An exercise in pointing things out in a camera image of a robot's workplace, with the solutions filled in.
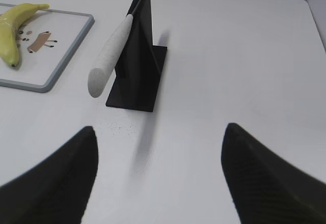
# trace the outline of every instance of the knife block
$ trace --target knife block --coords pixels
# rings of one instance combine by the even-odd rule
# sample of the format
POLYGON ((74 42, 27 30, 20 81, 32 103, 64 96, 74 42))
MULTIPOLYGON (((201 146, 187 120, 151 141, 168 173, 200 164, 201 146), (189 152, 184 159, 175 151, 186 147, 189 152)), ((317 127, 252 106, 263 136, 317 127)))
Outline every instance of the knife block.
POLYGON ((128 13, 138 2, 106 106, 153 112, 167 47, 153 45, 151 0, 133 0, 128 13))

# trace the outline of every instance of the white cutting board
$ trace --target white cutting board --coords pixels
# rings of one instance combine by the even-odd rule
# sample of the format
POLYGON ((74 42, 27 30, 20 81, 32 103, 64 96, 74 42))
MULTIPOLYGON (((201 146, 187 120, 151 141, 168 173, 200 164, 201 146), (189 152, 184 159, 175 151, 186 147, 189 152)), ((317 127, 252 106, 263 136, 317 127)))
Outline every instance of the white cutting board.
MULTIPOLYGON (((0 14, 10 8, 0 4, 0 14)), ((18 67, 9 67, 0 58, 0 86, 50 90, 93 23, 89 14, 38 11, 17 33, 18 67)))

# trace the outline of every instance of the table surface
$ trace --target table surface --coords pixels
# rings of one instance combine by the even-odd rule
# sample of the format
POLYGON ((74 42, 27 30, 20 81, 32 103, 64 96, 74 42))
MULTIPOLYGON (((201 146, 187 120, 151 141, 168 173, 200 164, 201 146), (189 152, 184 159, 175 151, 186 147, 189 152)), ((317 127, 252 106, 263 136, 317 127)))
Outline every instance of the table surface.
POLYGON ((152 0, 168 46, 154 113, 105 107, 90 68, 132 0, 49 3, 95 24, 45 94, 0 87, 0 185, 92 125, 99 168, 83 223, 239 223, 220 163, 236 122, 326 182, 326 55, 303 0, 152 0))

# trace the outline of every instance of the banana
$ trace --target banana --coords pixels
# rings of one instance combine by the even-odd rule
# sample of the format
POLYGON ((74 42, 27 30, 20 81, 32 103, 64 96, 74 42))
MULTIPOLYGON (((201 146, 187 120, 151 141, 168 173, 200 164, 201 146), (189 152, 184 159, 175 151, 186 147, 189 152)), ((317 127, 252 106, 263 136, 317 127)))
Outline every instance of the banana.
POLYGON ((16 33, 36 11, 48 9, 49 4, 19 4, 0 16, 0 57, 12 67, 19 63, 16 33))

